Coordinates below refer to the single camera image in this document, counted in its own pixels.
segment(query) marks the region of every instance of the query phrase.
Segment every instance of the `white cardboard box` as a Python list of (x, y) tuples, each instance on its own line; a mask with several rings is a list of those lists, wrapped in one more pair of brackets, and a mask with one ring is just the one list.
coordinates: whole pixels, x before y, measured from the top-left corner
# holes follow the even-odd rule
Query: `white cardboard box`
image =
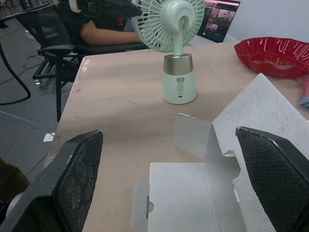
[(149, 183), (136, 185), (136, 232), (275, 231), (250, 184), (237, 126), (284, 137), (309, 159), (308, 122), (259, 74), (212, 123), (174, 118), (175, 147), (203, 162), (151, 163)]

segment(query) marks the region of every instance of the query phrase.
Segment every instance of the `red plastic bowl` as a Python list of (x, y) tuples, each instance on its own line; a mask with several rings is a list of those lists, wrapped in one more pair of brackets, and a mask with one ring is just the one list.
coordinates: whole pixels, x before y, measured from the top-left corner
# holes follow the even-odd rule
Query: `red plastic bowl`
[(276, 78), (309, 75), (309, 43), (274, 37), (252, 38), (234, 47), (249, 69)]

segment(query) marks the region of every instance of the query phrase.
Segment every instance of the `desk fan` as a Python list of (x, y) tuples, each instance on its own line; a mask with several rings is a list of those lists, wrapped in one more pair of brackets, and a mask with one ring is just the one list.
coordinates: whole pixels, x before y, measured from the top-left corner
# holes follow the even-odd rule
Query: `desk fan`
[(197, 95), (192, 55), (184, 54), (203, 20), (204, 0), (132, 0), (142, 11), (132, 18), (135, 32), (151, 49), (173, 52), (164, 57), (163, 100), (185, 104)]

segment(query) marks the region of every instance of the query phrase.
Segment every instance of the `chair leg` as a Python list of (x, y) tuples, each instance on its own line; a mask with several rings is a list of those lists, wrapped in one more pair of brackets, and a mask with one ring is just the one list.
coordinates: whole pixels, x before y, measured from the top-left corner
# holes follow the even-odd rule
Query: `chair leg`
[(56, 110), (57, 121), (61, 118), (61, 69), (62, 69), (62, 57), (56, 57)]

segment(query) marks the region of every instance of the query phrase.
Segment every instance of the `table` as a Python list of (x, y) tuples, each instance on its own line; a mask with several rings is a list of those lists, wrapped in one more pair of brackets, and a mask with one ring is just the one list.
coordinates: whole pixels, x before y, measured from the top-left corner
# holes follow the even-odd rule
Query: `table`
[[(162, 100), (164, 53), (152, 50), (84, 58), (45, 167), (65, 141), (103, 129), (98, 180), (84, 231), (130, 232), (134, 186), (149, 178), (151, 162), (200, 162), (172, 146), (178, 113), (213, 121), (256, 77), (232, 43), (186, 47), (197, 76), (197, 98), (185, 105)], [(297, 106), (298, 83), (270, 78)], [(308, 120), (309, 112), (296, 107)]]

